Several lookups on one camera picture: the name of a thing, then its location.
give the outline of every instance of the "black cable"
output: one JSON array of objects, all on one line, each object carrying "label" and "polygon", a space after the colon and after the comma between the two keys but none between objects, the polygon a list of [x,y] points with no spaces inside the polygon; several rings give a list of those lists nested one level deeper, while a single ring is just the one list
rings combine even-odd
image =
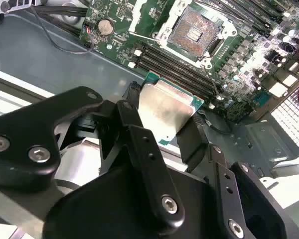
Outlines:
[{"label": "black cable", "polygon": [[90,6],[90,3],[89,3],[88,1],[86,1],[86,0],[79,0],[79,2],[80,2],[81,4],[83,4],[84,6],[87,6],[87,7]]},{"label": "black cable", "polygon": [[55,14],[55,15],[63,15],[63,16],[78,16],[78,17],[85,17],[86,13],[84,12],[74,12],[74,11],[43,11],[46,14]]},{"label": "black cable", "polygon": [[230,123],[225,120],[228,128],[229,128],[229,131],[223,131],[221,129],[218,129],[216,128],[207,118],[206,118],[206,114],[205,112],[203,113],[202,111],[199,112],[200,116],[202,117],[202,119],[206,122],[206,124],[214,131],[216,131],[217,133],[219,134],[222,134],[222,135],[231,135],[233,133],[233,128],[231,127]]},{"label": "black cable", "polygon": [[86,12],[87,8],[76,6],[34,6],[36,11],[75,11]]},{"label": "black cable", "polygon": [[43,25],[43,22],[41,21],[39,15],[36,13],[35,9],[33,6],[30,7],[31,11],[33,12],[35,18],[38,20],[40,26],[42,27],[43,31],[45,32],[45,35],[47,36],[47,38],[51,41],[51,43],[53,44],[54,47],[56,47],[57,49],[61,50],[61,51],[64,51],[64,52],[67,52],[67,53],[71,53],[71,54],[76,54],[76,55],[82,55],[82,54],[86,54],[86,53],[89,53],[91,52],[93,49],[94,49],[94,42],[91,38],[91,46],[89,49],[87,49],[86,51],[72,51],[72,50],[68,50],[68,49],[65,49],[63,47],[60,47],[59,45],[57,45],[51,38],[49,32],[47,31],[47,29],[45,28],[45,26]]}]

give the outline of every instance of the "black metal bracket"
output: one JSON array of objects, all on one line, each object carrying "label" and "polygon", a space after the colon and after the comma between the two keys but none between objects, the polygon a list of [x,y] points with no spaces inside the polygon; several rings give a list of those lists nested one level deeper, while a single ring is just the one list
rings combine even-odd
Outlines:
[{"label": "black metal bracket", "polygon": [[[50,239],[299,239],[256,175],[239,163],[228,169],[192,119],[177,139],[190,172],[204,169],[204,182],[168,169],[135,95],[114,104],[79,87],[1,116],[0,197],[45,220]],[[103,175],[61,198],[52,183],[60,150],[86,136],[100,140]]]}]

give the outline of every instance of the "gray metal panel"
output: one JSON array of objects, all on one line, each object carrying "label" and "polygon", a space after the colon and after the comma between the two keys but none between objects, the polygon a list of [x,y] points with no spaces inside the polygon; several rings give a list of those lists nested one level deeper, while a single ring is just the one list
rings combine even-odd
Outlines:
[{"label": "gray metal panel", "polygon": [[[74,36],[46,24],[53,39],[67,49],[82,49]],[[71,55],[57,50],[45,37],[32,14],[18,11],[0,25],[0,70],[58,94],[87,86],[104,98],[122,96],[128,84],[143,78],[98,53]]]}]

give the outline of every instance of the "green circuit board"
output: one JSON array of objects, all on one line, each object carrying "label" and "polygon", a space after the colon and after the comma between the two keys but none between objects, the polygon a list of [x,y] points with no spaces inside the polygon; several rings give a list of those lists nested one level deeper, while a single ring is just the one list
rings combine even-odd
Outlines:
[{"label": "green circuit board", "polygon": [[[235,0],[235,2],[241,2],[241,5],[238,4],[236,8],[237,10],[240,8],[252,8],[253,6],[250,2],[255,1],[257,0]],[[137,0],[92,0],[81,30],[80,40],[85,44],[92,40],[95,43],[95,51],[125,67],[129,67],[129,63],[131,62],[137,61],[137,57],[133,54],[136,45],[147,44],[155,51],[161,52],[172,59],[176,62],[175,64],[181,64],[184,68],[190,69],[194,72],[193,74],[197,72],[201,77],[212,78],[217,84],[219,91],[223,94],[224,99],[222,101],[218,102],[215,99],[205,99],[198,93],[193,93],[204,99],[205,102],[215,104],[215,111],[224,118],[232,121],[240,121],[244,116],[248,115],[255,106],[264,105],[264,103],[272,97],[265,88],[261,88],[260,91],[257,91],[255,82],[261,84],[262,79],[255,78],[255,72],[262,71],[263,75],[272,75],[278,70],[277,66],[264,58],[264,56],[271,51],[276,51],[287,59],[292,58],[291,54],[286,54],[286,52],[279,47],[280,40],[276,36],[269,36],[268,34],[264,37],[261,31],[255,30],[255,27],[252,28],[242,21],[234,21],[232,17],[228,16],[229,21],[232,22],[237,29],[237,35],[223,40],[221,47],[211,56],[212,68],[206,71],[202,68],[194,67],[183,58],[179,58],[165,49],[162,49],[154,40],[155,35],[167,21],[169,11],[175,0],[143,0],[143,2],[140,8],[140,18],[135,27],[135,31],[131,34],[129,27],[133,21],[133,9]],[[284,7],[286,9],[291,7],[289,1],[284,0],[281,2],[283,6],[278,7],[282,9],[284,9]],[[219,31],[222,29],[222,20],[218,18],[217,15],[211,16],[211,10],[209,8],[197,4],[195,1],[191,1],[187,7],[194,9],[205,18],[214,22],[218,26]],[[255,26],[259,25],[258,22],[261,21],[261,17],[262,15],[259,15],[258,18],[255,18]],[[98,23],[103,19],[108,19],[113,24],[114,30],[112,34],[100,34]],[[293,10],[290,17],[283,18],[281,24],[277,24],[271,20],[268,20],[268,22],[270,22],[272,29],[277,28],[278,30],[282,30],[286,26],[292,26],[297,30],[299,36],[298,8],[297,11]],[[87,27],[91,28],[91,34],[87,33]],[[242,45],[246,40],[249,42],[249,45]],[[170,42],[168,44],[171,49],[185,56],[187,59],[192,61],[199,59],[197,56],[184,50],[184,48],[172,45]],[[242,46],[244,47],[244,52],[240,52]],[[257,51],[261,57],[259,59],[251,57],[252,51]],[[235,63],[229,64],[229,61],[233,59],[235,53],[239,55],[239,59],[234,59]],[[252,58],[253,63],[246,64],[246,58]],[[244,66],[244,72],[240,71],[239,67],[241,66]],[[155,68],[133,68],[133,71],[144,77],[148,74],[149,70],[161,74],[159,71],[156,71]],[[176,83],[177,82],[179,82],[180,87],[183,87],[181,81],[176,81]],[[191,91],[191,89],[196,90],[196,87],[192,86],[186,90]]]}]

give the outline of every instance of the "motherboard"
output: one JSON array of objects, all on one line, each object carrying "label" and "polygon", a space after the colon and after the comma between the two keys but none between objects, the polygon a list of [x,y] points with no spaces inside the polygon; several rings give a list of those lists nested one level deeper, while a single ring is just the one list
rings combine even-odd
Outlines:
[{"label": "motherboard", "polygon": [[235,122],[299,81],[299,0],[92,0],[80,40]]}]

